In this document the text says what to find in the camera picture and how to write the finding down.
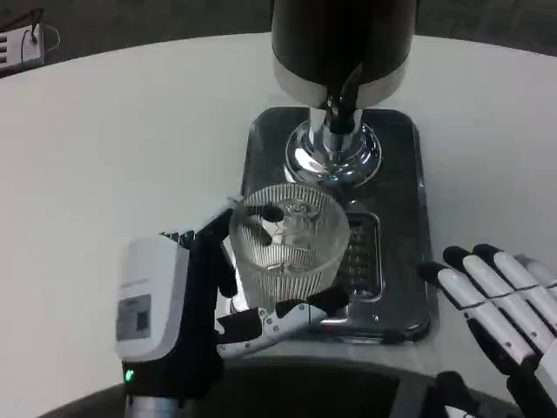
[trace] black coffee machine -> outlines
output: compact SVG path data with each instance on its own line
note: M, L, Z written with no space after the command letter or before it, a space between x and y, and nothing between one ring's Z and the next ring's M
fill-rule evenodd
M264 111L253 122L242 193L312 182L346 209L352 236L337 282L348 308L319 332L347 340L417 340L433 295L416 274L430 259L419 136L398 112L363 110L403 80L416 0L275 0L274 72L309 107Z

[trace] glass rim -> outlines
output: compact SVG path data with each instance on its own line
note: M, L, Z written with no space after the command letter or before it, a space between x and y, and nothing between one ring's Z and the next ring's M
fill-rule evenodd
M344 242L342 243L342 246L345 248L344 251L342 252L338 252L334 257L330 258L326 263L322 264L321 266L315 267L312 270L308 270L307 272L302 272L302 273L273 273L272 275L277 276L277 277L289 277L289 278L303 278L305 276L311 276L314 275L315 273L320 273L324 270L326 270L328 267L330 267L331 265L333 265L335 262L337 262L339 259L341 259L342 257L344 257L345 252L346 252L346 248L348 247L348 242L350 241L350 225L348 224L348 218L346 216L346 211L344 210L344 208L339 204L339 202L337 202L331 195L319 190L317 187L312 186L312 185L304 185L304 184L300 184L300 183L280 183L278 185L268 185L266 187L263 187L261 189L258 189L255 192L252 192L251 194L249 194L248 196L243 197L237 204L236 207L234 208L234 212L232 214L230 223L228 225L228 233L230 236L230 241L232 244L232 252L233 252L233 256L235 259L235 264L236 264L236 269L238 270L238 261L240 260L242 263L246 264L248 267L253 268L254 270L257 270L258 272L261 273L269 273L270 271L268 269L266 269L265 267L260 266L259 264L251 261L248 257L246 257L245 255L241 254L237 254L236 251L234 251L234 247L238 247L238 237L235 236L235 234L232 233L232 223L233 220L235 220L236 216L237 216L237 209L240 207L247 207L245 202L255 193L261 192L264 189L273 189L273 188L279 188L279 187L283 187L284 185L295 185L297 187L302 187L305 189L309 189L315 192L319 192L325 195L325 197L327 199L329 199L329 201L332 203L333 206L336 207L336 209L338 209L339 213L344 214L344 216L340 216L341 219L341 223L344 223L346 225L346 230L348 231L348 233L345 236Z

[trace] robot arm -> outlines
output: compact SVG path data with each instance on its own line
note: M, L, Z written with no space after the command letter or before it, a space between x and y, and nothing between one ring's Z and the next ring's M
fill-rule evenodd
M487 244L472 253L448 247L443 258L449 266L426 263L419 276L463 312L483 352L508 376L524 416L556 417L557 277L538 261Z
M219 318L224 332L215 331L218 292L226 298L237 292L223 245L235 205L231 201L197 232L162 233L130 244L116 332L126 416L182 416L187 401L204 397L220 379L223 359L272 346L348 304L346 292L334 287L307 300L280 302L270 313L253 308ZM273 207L263 213L281 216Z

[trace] white table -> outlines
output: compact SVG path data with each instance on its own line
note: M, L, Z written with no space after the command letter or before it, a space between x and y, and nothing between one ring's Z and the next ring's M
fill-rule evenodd
M251 121L296 105L271 54L268 34L192 39L0 81L0 416L36 416L120 382L120 251L195 226L238 192ZM437 257L489 241L557 267L556 99L555 58L416 37L406 81L382 106L420 129ZM505 397L443 298L440 314L415 348L290 342L271 353L456 369Z

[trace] power strip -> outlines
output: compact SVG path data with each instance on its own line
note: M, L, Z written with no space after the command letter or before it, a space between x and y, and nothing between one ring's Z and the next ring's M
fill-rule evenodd
M0 73L44 65L43 28L40 24L35 27L35 44L31 39L31 30L29 25L0 33Z

